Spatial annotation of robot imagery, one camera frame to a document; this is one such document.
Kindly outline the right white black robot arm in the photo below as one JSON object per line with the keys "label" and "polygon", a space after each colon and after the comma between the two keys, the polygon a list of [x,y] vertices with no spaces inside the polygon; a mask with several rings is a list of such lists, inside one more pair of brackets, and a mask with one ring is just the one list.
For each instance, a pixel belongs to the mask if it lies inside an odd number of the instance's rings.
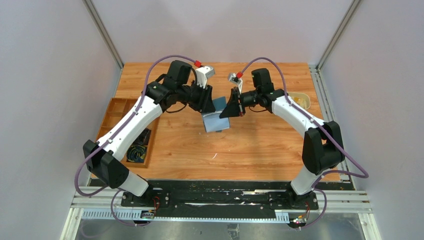
{"label": "right white black robot arm", "polygon": [[289,204],[295,205],[311,194],[316,181],[325,171],[345,160],[340,126],[335,121],[315,117],[301,108],[285,90],[275,89],[268,69],[259,68],[251,74],[254,89],[246,92],[242,92],[241,73],[228,75],[229,82],[235,87],[219,117],[242,117],[246,108],[260,105],[285,120],[300,134],[303,138],[303,167],[285,193]]}

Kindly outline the gold VIP card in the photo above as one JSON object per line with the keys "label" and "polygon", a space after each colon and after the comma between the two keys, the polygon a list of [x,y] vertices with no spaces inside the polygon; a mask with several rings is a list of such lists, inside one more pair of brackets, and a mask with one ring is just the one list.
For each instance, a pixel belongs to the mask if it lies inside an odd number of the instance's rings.
{"label": "gold VIP card", "polygon": [[292,99],[298,104],[298,105],[300,105],[300,106],[304,106],[307,102],[305,101],[305,99],[304,98],[302,98],[302,97],[296,97],[296,96],[294,96],[294,97],[292,97]]}

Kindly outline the blue card holder wallet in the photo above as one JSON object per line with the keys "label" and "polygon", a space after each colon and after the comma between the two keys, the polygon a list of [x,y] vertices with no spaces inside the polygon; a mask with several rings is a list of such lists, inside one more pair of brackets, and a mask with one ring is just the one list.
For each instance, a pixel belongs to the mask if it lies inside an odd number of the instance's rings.
{"label": "blue card holder wallet", "polygon": [[207,133],[222,132],[223,130],[229,129],[230,120],[228,117],[220,118],[220,114],[227,106],[226,97],[218,97],[212,100],[215,107],[215,112],[202,114],[202,121],[204,129]]}

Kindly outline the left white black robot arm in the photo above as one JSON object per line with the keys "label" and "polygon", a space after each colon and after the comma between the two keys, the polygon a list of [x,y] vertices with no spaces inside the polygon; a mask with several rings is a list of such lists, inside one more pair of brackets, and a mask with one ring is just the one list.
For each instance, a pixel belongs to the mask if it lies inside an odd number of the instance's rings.
{"label": "left white black robot arm", "polygon": [[149,183],[121,160],[148,125],[172,105],[181,103],[201,114],[215,112],[213,87],[207,83],[214,74],[213,67],[198,61],[172,61],[166,73],[145,85],[134,106],[112,129],[97,141],[88,140],[83,145],[87,170],[111,189],[143,196]]}

